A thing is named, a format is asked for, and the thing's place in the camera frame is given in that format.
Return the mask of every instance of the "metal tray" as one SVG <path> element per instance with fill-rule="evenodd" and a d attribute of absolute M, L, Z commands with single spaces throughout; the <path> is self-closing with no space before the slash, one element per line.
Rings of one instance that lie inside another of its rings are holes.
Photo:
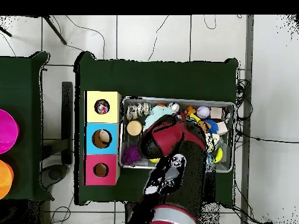
<path fill-rule="evenodd" d="M 130 104 L 137 105 L 138 103 L 148 102 L 152 108 L 158 103 L 165 105 L 175 102 L 180 106 L 180 110 L 192 106 L 197 109 L 200 106 L 207 107 L 226 107 L 231 114 L 230 120 L 226 123 L 228 132 L 221 136 L 220 146 L 223 149 L 224 155 L 220 162 L 215 164 L 216 173 L 228 173 L 232 170 L 234 164 L 234 150 L 235 150 L 235 129 L 236 129 L 236 105 L 231 102 L 222 101 L 202 101 L 202 100 L 183 100 L 183 99 L 165 99 L 165 98 L 151 98 L 151 97 L 131 97 L 126 96 L 121 101 L 121 115 L 120 115 L 120 139 L 119 139 L 119 163 L 121 167 L 133 169 L 155 169 L 155 163 L 141 156 L 141 160 L 127 165 L 122 164 L 121 157 L 125 148 L 129 144 L 136 144 L 139 137 L 130 136 L 126 131 L 128 120 L 126 118 L 126 111 Z M 138 120 L 144 122 L 147 116 L 138 117 Z"/>

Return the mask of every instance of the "blue box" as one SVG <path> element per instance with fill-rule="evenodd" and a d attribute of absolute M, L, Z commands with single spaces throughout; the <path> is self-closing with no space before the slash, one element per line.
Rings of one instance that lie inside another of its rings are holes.
<path fill-rule="evenodd" d="M 98 148 L 92 143 L 92 135 L 97 130 L 106 130 L 112 136 L 107 148 Z M 119 124 L 87 123 L 86 128 L 86 154 L 87 155 L 116 155 L 119 144 Z"/>

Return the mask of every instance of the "green tablecloth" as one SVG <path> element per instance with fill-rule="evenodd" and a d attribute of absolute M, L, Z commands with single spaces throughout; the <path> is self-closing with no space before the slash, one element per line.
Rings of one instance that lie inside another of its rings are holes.
<path fill-rule="evenodd" d="M 50 200 L 39 182 L 41 161 L 41 68 L 47 52 L 29 58 L 0 57 L 0 109 L 19 125 L 20 133 L 12 149 L 0 160 L 14 172 L 12 188 L 5 199 Z"/>
<path fill-rule="evenodd" d="M 173 99 L 214 100 L 233 102 L 236 99 L 236 59 L 226 62 L 136 62 L 102 61 L 82 52 L 75 62 L 75 158 L 79 178 L 75 180 L 78 197 L 86 201 L 138 201 L 142 196 L 149 172 L 143 169 L 121 169 L 116 186 L 83 186 L 84 156 L 84 91 L 117 91 L 122 96 L 146 96 Z M 216 201 L 232 206 L 233 170 L 216 174 Z"/>

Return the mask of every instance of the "pink plate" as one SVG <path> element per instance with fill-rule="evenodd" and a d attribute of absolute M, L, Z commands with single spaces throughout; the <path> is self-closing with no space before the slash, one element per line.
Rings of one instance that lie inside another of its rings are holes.
<path fill-rule="evenodd" d="M 19 126 L 13 117 L 0 109 L 0 154 L 10 150 L 19 135 Z"/>

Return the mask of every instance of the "orange bowl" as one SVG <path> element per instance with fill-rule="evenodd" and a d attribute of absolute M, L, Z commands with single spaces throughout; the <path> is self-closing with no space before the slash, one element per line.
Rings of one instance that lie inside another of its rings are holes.
<path fill-rule="evenodd" d="M 5 197 L 12 186 L 13 170 L 10 165 L 0 160 L 0 200 Z"/>

